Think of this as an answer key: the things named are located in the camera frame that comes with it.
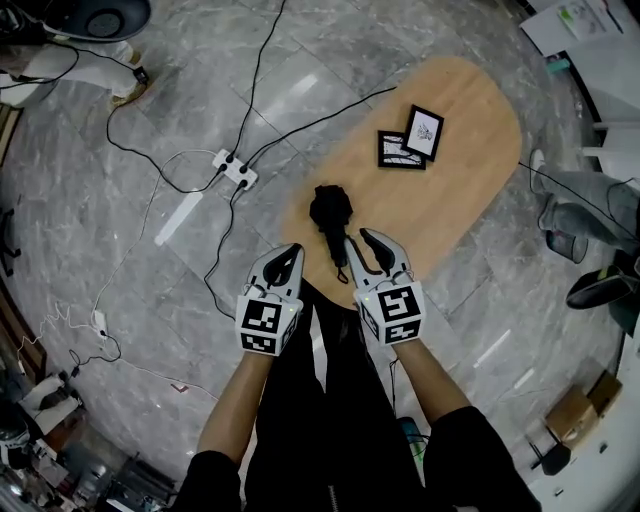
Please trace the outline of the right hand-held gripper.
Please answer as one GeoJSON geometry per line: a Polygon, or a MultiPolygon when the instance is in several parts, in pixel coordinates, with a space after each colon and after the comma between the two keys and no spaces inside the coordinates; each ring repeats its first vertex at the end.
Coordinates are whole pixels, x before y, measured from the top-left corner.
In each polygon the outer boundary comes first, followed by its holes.
{"type": "Polygon", "coordinates": [[[411,269],[405,249],[374,229],[361,228],[360,235],[380,268],[372,270],[356,241],[346,237],[344,248],[357,288],[354,299],[364,331],[380,345],[420,338],[424,327],[423,291],[411,273],[405,272],[411,269]],[[384,274],[391,278],[383,279],[384,274]]]}

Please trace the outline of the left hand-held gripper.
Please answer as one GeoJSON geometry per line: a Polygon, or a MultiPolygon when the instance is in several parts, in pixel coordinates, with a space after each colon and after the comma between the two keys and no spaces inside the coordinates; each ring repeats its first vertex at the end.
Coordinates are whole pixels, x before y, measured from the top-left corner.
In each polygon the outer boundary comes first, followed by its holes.
{"type": "Polygon", "coordinates": [[[280,245],[252,265],[249,285],[237,300],[235,333],[239,347],[279,356],[293,335],[303,309],[299,295],[304,249],[298,243],[280,245]],[[272,289],[278,294],[267,292],[272,289]]]}

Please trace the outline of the black umbrella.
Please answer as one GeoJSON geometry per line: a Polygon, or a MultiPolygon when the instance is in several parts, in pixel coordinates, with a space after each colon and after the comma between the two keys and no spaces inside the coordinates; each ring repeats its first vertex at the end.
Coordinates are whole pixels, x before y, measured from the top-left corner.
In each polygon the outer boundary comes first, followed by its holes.
{"type": "Polygon", "coordinates": [[[337,268],[337,279],[343,284],[349,283],[343,271],[348,264],[344,241],[347,238],[346,227],[352,214],[349,197],[341,186],[319,185],[315,188],[309,216],[319,232],[324,235],[330,257],[337,268]]]}

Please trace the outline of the person's left forearm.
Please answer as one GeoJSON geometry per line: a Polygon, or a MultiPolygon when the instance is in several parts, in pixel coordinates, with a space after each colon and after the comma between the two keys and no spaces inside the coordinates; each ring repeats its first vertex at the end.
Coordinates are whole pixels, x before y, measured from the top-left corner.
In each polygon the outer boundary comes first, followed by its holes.
{"type": "Polygon", "coordinates": [[[197,453],[215,451],[237,466],[249,446],[274,357],[245,352],[201,432],[197,453]]]}

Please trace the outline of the person's right forearm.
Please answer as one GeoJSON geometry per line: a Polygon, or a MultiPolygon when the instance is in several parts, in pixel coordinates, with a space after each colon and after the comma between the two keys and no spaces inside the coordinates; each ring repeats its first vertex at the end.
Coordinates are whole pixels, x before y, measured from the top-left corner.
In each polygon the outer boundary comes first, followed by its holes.
{"type": "Polygon", "coordinates": [[[449,413],[471,406],[462,389],[420,339],[396,344],[393,350],[430,426],[449,413]]]}

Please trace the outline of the oval wooden table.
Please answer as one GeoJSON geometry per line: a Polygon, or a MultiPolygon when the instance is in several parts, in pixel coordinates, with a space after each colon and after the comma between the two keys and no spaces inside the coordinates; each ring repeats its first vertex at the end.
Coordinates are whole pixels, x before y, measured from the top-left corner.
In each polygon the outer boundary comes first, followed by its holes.
{"type": "Polygon", "coordinates": [[[304,276],[333,302],[353,303],[337,279],[324,236],[309,216],[319,185],[339,185],[352,208],[347,230],[373,228],[400,243],[414,277],[426,278],[457,245],[516,169],[518,117],[494,80],[464,58],[431,57],[354,127],[298,187],[283,216],[281,240],[305,249],[304,276]],[[412,106],[444,119],[433,163],[423,172],[383,170],[377,134],[403,131],[412,106]]]}

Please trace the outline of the person's black clothing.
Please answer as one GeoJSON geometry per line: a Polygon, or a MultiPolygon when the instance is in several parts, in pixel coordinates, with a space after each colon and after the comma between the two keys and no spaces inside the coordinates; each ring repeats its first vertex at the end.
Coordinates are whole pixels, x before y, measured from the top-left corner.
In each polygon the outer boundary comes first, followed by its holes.
{"type": "Polygon", "coordinates": [[[300,289],[298,327],[267,377],[237,466],[192,458],[168,512],[541,512],[472,404],[430,426],[416,463],[358,314],[300,289]]]}

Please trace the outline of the cardboard box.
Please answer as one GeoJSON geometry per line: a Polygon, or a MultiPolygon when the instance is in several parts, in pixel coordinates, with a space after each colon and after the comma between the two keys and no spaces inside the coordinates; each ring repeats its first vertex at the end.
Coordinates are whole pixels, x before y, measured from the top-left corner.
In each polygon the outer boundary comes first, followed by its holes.
{"type": "Polygon", "coordinates": [[[588,393],[572,385],[545,417],[549,432],[575,451],[595,431],[619,398],[623,385],[603,371],[588,393]]]}

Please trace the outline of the black router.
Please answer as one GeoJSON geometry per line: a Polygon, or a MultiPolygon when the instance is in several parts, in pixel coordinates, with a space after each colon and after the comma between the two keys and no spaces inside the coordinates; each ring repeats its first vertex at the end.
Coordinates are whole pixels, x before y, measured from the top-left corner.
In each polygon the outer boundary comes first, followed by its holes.
{"type": "Polygon", "coordinates": [[[531,465],[531,470],[540,467],[544,475],[555,476],[569,464],[572,452],[550,429],[548,433],[554,440],[554,445],[545,454],[542,454],[532,440],[527,438],[530,448],[537,457],[537,461],[531,465]]]}

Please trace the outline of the black office chair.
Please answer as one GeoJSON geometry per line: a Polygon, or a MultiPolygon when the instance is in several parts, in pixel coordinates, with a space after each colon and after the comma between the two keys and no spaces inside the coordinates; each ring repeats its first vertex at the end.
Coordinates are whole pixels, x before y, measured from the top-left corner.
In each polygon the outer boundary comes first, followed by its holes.
{"type": "Polygon", "coordinates": [[[5,272],[5,275],[7,277],[11,277],[14,274],[14,270],[7,263],[7,258],[15,260],[22,254],[20,248],[11,248],[8,237],[9,226],[11,224],[11,220],[15,215],[15,210],[10,209],[6,212],[3,212],[0,209],[0,215],[0,265],[5,272]]]}

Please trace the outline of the white water dispenser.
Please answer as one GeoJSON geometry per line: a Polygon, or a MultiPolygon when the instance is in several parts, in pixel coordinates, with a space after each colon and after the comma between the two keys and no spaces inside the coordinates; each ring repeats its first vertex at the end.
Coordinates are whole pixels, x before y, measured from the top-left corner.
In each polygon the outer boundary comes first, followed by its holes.
{"type": "Polygon", "coordinates": [[[607,0],[526,1],[535,13],[520,28],[544,57],[624,34],[607,0]]]}

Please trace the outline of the wooden shelf rack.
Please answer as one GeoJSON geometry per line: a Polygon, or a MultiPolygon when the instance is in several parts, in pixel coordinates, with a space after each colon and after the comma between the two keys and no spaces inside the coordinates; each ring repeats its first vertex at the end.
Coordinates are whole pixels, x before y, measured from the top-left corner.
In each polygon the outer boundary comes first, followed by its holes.
{"type": "Polygon", "coordinates": [[[0,167],[5,160],[11,139],[23,110],[0,103],[0,167]]]}

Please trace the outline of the black picture frame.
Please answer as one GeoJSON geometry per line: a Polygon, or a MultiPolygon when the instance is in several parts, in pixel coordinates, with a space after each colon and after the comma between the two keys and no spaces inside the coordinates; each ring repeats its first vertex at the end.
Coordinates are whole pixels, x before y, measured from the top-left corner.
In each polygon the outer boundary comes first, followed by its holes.
{"type": "Polygon", "coordinates": [[[421,171],[426,169],[426,158],[423,155],[403,148],[403,133],[379,130],[377,139],[377,165],[379,168],[421,171]]]}
{"type": "Polygon", "coordinates": [[[404,133],[402,148],[434,162],[444,127],[444,118],[412,105],[404,133]]]}

